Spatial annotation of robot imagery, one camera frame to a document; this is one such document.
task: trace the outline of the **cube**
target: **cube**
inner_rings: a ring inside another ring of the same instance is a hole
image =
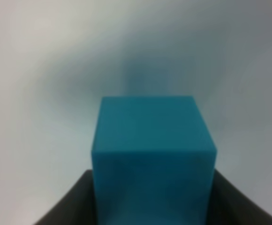
[[[216,148],[193,97],[105,97],[92,148],[98,225],[203,225]]]

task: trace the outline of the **white wall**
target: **white wall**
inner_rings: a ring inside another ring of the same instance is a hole
[[[104,95],[192,94],[217,168],[272,214],[272,0],[0,0],[0,225],[91,168]]]

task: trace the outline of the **teal cube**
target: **teal cube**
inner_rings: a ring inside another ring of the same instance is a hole
[[[203,225],[216,148],[193,97],[105,97],[92,148],[98,225]]]

